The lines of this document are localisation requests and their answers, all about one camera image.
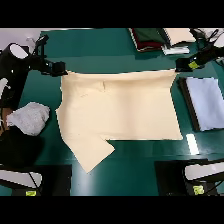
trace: dark green folded cloth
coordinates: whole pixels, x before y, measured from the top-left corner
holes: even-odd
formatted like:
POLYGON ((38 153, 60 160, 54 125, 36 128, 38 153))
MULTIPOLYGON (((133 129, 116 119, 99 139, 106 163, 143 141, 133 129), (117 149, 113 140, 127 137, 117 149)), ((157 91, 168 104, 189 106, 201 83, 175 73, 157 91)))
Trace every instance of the dark green folded cloth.
POLYGON ((134 30, 140 42, 155 41, 163 44, 166 43, 157 28, 134 28, 134 30))

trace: stack of folded clothes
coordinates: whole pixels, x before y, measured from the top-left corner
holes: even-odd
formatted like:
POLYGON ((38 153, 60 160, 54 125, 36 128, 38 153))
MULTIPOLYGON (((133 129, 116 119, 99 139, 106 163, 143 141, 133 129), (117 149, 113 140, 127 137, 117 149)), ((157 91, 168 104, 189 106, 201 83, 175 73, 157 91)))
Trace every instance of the stack of folded clothes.
POLYGON ((214 78, 179 78, 183 93, 196 131, 224 128, 224 100, 214 78))
POLYGON ((138 52, 163 50, 164 54, 189 53, 181 42, 194 42, 189 28, 129 28, 138 52))

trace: green table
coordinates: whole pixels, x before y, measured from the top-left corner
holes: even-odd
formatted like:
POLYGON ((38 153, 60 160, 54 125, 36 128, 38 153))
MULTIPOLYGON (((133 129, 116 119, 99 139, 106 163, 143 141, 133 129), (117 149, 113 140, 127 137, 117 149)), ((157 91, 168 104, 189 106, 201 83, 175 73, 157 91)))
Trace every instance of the green table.
MULTIPOLYGON (((52 61, 66 62, 67 70, 79 73, 122 73, 175 68, 178 56, 165 56, 162 51, 138 53, 130 34, 124 28, 43 32, 49 35, 46 54, 52 61)), ((190 44, 191 54, 196 45, 190 44)), ((215 63, 205 69, 177 76, 215 77, 223 91, 224 71, 215 63)), ((60 77, 30 72, 21 97, 20 107, 34 101, 51 108, 51 116, 41 133, 46 141, 37 164, 72 164, 71 195, 158 195, 154 170, 155 160, 224 158, 224 130, 196 133, 184 98, 172 86, 172 98, 183 135, 182 141, 110 141, 115 151, 86 174, 71 150, 62 141, 55 109, 61 103, 60 77), (194 134, 200 155, 191 155, 186 134, 194 134)))

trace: light blue folded cloth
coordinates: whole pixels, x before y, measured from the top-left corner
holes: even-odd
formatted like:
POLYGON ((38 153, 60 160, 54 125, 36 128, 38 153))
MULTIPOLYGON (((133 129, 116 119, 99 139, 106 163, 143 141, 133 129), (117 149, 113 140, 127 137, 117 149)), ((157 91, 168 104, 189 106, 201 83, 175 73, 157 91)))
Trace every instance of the light blue folded cloth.
POLYGON ((224 128, 224 100, 218 79, 186 79, 201 131, 224 128))

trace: table surface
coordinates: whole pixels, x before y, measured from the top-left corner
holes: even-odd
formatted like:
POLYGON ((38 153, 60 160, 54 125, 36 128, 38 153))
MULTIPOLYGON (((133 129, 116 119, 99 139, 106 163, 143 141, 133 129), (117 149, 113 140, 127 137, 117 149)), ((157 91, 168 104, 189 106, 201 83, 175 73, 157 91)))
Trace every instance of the table surface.
MULTIPOLYGON (((139 53, 125 28, 42 32, 49 40, 45 54, 49 60, 64 61, 66 68, 78 73, 122 73, 175 68, 175 60, 190 54, 165 56, 162 51, 139 53)), ((223 68, 210 62, 202 70, 177 76, 215 77, 223 92, 223 68)), ((110 141, 115 151, 86 174, 71 150, 63 142, 55 109, 61 103, 60 77, 43 76, 32 71, 27 78, 19 107, 29 102, 49 106, 50 119, 41 137, 45 146, 37 164, 72 164, 71 195, 158 195, 154 161, 224 158, 224 130, 195 132, 184 98, 176 80, 171 88, 183 140, 181 141, 110 141), (186 135, 194 134, 199 155, 191 155, 186 135)))

